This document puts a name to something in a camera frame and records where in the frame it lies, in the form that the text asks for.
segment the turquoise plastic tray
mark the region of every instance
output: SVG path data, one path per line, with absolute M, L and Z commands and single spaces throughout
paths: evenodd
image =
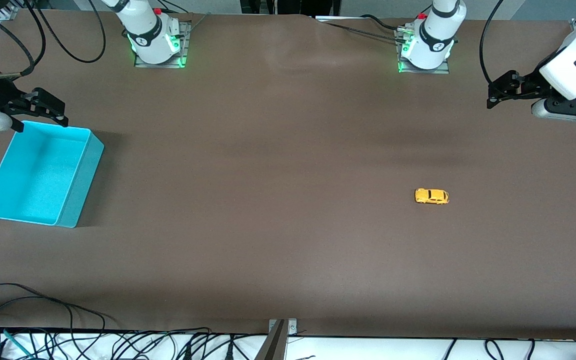
M 104 144 L 89 129 L 23 123 L 0 164 L 0 219 L 74 228 Z

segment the brown tabletop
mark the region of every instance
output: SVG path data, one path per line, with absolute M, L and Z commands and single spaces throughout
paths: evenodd
M 94 57 L 92 13 L 47 13 Z M 257 332 L 292 317 L 311 334 L 576 338 L 576 123 L 535 118 L 529 101 L 486 109 L 482 22 L 462 25 L 450 75 L 420 75 L 398 73 L 388 41 L 305 16 L 211 15 L 187 68 L 133 68 L 119 19 L 102 18 L 103 59 L 75 62 L 50 38 L 16 82 L 64 100 L 105 152 L 78 227 L 0 220 L 0 282 L 113 328 Z M 39 52 L 27 13 L 6 25 Z M 530 72 L 567 32 L 494 22 L 491 77 Z M 0 70 L 25 61 L 0 33 Z M 415 203 L 417 187 L 450 204 Z M 62 310 L 20 303 L 0 322 L 65 327 Z

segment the mounting plate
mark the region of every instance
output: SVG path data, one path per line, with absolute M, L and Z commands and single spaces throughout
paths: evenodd
M 188 46 L 190 45 L 190 30 L 192 29 L 192 26 L 190 21 L 179 21 L 178 25 L 179 25 L 179 35 L 181 35 L 178 41 L 181 50 L 179 50 L 178 53 L 172 55 L 170 59 L 160 64 L 149 64 L 147 62 L 144 62 L 144 60 L 140 59 L 140 57 L 135 54 L 134 57 L 135 68 L 151 68 L 151 69 L 185 68 L 186 58 L 188 57 Z
M 273 329 L 275 322 L 279 319 L 270 319 L 268 321 L 268 332 Z M 295 335 L 297 333 L 297 319 L 288 319 L 288 335 Z
M 397 30 L 394 30 L 395 38 L 403 40 L 405 42 L 410 41 L 410 37 L 414 33 L 414 25 L 412 22 L 407 23 L 404 26 L 400 26 Z M 414 66 L 406 57 L 402 56 L 402 49 L 406 46 L 406 43 L 397 42 L 397 61 L 398 61 L 398 71 L 400 73 L 418 73 L 418 74 L 449 74 L 450 69 L 448 68 L 448 60 L 444 59 L 441 65 L 437 68 L 432 68 L 426 70 L 425 68 L 418 68 Z

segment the yellow toy car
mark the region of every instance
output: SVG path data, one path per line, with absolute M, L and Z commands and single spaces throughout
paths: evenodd
M 448 193 L 440 189 L 419 188 L 414 191 L 414 201 L 420 204 L 448 204 Z

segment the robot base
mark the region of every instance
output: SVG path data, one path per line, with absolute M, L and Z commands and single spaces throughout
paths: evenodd
M 134 57 L 135 68 L 161 68 L 161 69 L 181 69 L 186 67 L 186 58 L 188 57 L 188 46 L 190 45 L 190 21 L 180 21 L 178 22 L 179 29 L 178 34 L 179 39 L 179 50 L 177 53 L 172 55 L 170 59 L 159 64 L 150 64 L 142 60 L 137 54 Z
M 405 42 L 410 41 L 411 34 L 414 33 L 414 24 L 412 22 L 407 23 L 405 26 L 398 27 L 394 30 L 395 38 L 401 39 Z M 437 68 L 432 68 L 426 70 L 425 68 L 418 68 L 414 66 L 406 57 L 402 56 L 403 47 L 406 43 L 397 43 L 397 61 L 398 61 L 398 71 L 400 73 L 418 73 L 418 74 L 449 74 L 450 69 L 448 68 L 448 60 L 443 60 L 441 65 Z

